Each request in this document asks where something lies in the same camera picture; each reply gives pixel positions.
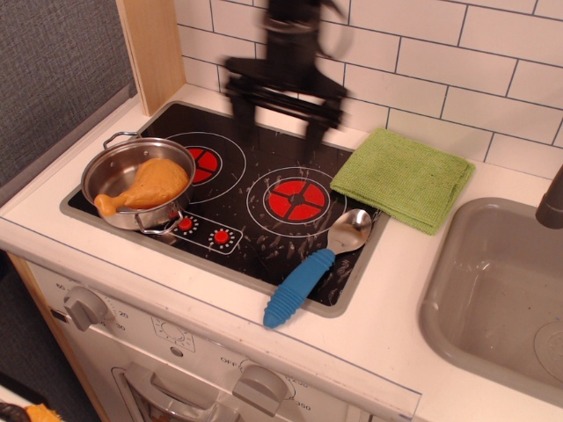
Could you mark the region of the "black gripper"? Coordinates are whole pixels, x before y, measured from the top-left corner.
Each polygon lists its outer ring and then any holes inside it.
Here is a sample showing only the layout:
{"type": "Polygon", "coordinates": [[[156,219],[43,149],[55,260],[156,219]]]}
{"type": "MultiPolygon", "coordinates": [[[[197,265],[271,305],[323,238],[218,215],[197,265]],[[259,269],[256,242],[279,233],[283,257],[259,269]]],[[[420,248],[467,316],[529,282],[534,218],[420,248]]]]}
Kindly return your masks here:
{"type": "Polygon", "coordinates": [[[317,26],[268,25],[264,59],[229,57],[226,94],[239,132],[256,130],[256,108],[262,107],[308,122],[303,161],[308,163],[330,128],[342,120],[347,90],[316,66],[317,26]]]}

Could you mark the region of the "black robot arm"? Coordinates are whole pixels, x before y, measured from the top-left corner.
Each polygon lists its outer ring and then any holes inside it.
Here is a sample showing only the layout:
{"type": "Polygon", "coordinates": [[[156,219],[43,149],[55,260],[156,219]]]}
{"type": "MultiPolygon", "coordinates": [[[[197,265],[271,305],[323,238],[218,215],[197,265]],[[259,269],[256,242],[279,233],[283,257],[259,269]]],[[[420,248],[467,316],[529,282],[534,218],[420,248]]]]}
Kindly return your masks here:
{"type": "Polygon", "coordinates": [[[229,57],[224,62],[229,71],[226,95],[243,139],[257,134],[258,106],[303,120],[305,162],[314,157],[326,131],[340,125],[347,96],[344,86],[316,66],[322,6],[341,13],[332,1],[270,1],[262,19],[266,57],[229,57]]]}

